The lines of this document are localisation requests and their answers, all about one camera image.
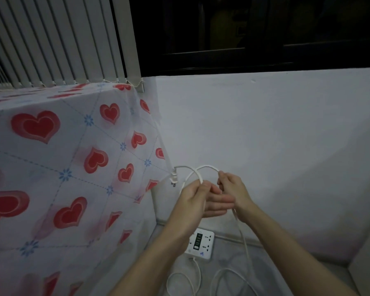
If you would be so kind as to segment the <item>person's right hand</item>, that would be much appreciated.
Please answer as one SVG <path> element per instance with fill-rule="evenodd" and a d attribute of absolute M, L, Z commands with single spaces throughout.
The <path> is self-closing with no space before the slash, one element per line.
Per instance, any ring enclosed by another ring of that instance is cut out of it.
<path fill-rule="evenodd" d="M 233 196 L 236 200 L 235 202 L 235 211 L 237 213 L 237 216 L 246 216 L 251 209 L 256 207 L 256 204 L 251 199 L 251 196 L 243 183 L 242 179 L 237 176 L 235 176 L 235 191 L 232 193 L 225 193 Z"/>

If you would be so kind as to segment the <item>person's left hand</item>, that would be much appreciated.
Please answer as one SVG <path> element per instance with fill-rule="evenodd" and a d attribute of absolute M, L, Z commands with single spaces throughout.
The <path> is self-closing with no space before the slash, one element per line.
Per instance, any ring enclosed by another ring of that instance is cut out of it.
<path fill-rule="evenodd" d="M 234 208 L 235 204 L 208 204 L 207 197 L 210 194 L 223 194 L 221 190 L 211 182 L 204 180 L 206 186 L 205 195 L 185 195 L 185 188 L 169 216 L 165 225 L 168 233 L 181 238 L 189 238 L 199 226 L 207 210 L 228 210 Z"/>

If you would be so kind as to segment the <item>person's right forearm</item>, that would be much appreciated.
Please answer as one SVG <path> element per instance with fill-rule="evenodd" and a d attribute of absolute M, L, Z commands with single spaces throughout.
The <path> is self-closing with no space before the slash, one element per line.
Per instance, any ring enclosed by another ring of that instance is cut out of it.
<path fill-rule="evenodd" d="M 252 201 L 236 204 L 235 208 L 239 219 L 256 234 L 293 296 L 358 296 Z"/>

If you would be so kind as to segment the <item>person's left forearm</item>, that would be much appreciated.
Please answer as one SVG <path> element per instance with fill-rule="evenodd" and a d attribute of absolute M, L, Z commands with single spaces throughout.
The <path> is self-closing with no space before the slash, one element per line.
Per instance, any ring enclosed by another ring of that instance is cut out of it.
<path fill-rule="evenodd" d="M 157 296 L 179 255 L 184 253 L 198 223 L 166 224 L 151 245 L 122 276 L 109 296 Z"/>

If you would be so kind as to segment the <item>white power strip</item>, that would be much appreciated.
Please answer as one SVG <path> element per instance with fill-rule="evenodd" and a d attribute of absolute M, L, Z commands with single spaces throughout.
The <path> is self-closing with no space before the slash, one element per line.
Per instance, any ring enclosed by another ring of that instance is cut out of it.
<path fill-rule="evenodd" d="M 195 259 L 211 260 L 215 234 L 212 231 L 197 228 L 190 236 L 184 254 Z"/>

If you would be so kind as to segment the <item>white cloth with red hearts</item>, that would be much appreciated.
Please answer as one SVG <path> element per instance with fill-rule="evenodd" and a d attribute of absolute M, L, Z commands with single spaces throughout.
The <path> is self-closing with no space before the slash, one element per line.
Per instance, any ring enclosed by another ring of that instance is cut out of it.
<path fill-rule="evenodd" d="M 0 296 L 106 296 L 169 174 L 157 96 L 128 84 L 0 90 Z"/>

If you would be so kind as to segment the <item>white vertical window blinds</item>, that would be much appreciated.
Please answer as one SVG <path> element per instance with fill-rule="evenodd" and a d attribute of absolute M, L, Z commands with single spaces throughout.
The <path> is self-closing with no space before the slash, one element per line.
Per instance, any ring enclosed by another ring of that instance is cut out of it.
<path fill-rule="evenodd" d="M 100 82 L 144 92 L 130 0 L 0 0 L 0 89 Z"/>

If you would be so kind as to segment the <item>dark window with black frame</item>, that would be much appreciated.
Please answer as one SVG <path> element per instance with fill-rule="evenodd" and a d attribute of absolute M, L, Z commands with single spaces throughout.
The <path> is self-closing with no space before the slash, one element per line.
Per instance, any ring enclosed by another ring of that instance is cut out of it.
<path fill-rule="evenodd" d="M 370 0 L 129 0 L 142 76 L 370 68 Z"/>

